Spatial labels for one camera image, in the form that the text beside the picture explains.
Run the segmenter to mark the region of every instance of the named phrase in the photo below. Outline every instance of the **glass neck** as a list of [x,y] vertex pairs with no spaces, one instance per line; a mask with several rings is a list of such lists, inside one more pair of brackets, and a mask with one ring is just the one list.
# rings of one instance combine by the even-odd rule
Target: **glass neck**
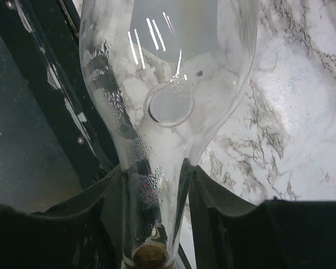
[[123,254],[125,263],[133,268],[149,262],[156,267],[147,268],[165,268],[174,263],[178,253],[194,168],[183,157],[169,159],[174,161],[135,160],[124,173]]

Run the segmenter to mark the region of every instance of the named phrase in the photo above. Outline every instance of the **marble countertop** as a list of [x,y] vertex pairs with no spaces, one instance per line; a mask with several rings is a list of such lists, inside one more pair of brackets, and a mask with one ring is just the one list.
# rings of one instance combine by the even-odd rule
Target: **marble countertop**
[[250,85],[200,165],[254,204],[336,200],[336,0],[260,1]]

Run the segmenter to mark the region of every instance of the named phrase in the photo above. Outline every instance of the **clear glass vessel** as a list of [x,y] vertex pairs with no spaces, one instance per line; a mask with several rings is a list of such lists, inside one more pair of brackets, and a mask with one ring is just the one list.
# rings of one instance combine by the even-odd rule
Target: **clear glass vessel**
[[84,0],[82,73],[126,177],[123,268],[174,267],[197,165],[250,80],[258,0]]

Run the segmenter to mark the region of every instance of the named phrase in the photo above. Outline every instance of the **brown cork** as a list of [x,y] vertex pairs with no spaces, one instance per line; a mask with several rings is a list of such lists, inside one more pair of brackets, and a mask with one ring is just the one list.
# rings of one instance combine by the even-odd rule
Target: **brown cork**
[[162,244],[152,243],[141,246],[133,255],[134,267],[125,264],[127,269],[174,269],[175,262],[166,265],[167,251]]

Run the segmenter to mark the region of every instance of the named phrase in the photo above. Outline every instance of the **glass bulb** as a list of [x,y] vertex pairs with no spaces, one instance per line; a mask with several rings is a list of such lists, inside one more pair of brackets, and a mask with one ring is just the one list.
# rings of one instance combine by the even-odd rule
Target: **glass bulb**
[[258,0],[85,0],[80,60],[124,178],[123,268],[174,266],[189,167],[240,101]]

